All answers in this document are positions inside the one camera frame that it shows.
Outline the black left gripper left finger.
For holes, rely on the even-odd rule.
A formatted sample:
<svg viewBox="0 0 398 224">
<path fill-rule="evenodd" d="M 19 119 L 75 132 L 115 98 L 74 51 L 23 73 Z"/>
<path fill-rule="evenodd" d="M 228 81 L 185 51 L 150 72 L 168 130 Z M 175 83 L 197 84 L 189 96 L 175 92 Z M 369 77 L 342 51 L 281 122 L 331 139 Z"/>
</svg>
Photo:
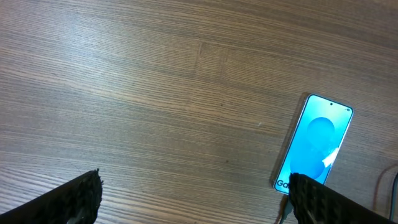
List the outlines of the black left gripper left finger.
<svg viewBox="0 0 398 224">
<path fill-rule="evenodd" d="M 1 215 L 1 223 L 93 224 L 102 201 L 99 170 L 81 176 Z"/>
</svg>

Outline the Galaxy S25 smartphone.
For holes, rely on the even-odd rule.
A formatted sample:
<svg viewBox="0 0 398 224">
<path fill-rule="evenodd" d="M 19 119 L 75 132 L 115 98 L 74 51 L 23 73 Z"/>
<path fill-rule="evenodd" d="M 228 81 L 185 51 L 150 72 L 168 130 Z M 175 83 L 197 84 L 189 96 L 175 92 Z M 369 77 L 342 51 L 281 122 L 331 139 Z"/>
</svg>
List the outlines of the Galaxy S25 smartphone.
<svg viewBox="0 0 398 224">
<path fill-rule="evenodd" d="M 339 153 L 354 109 L 323 96 L 310 94 L 295 125 L 274 189 L 289 193 L 289 177 L 304 174 L 324 184 Z"/>
</svg>

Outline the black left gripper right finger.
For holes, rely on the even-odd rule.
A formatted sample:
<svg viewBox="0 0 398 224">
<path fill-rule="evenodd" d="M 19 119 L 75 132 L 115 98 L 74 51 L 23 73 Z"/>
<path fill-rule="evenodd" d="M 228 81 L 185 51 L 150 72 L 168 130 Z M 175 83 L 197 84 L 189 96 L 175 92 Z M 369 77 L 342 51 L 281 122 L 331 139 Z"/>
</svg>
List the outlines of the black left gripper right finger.
<svg viewBox="0 0 398 224">
<path fill-rule="evenodd" d="M 299 224 L 393 224 L 304 174 L 289 177 L 289 201 Z"/>
</svg>

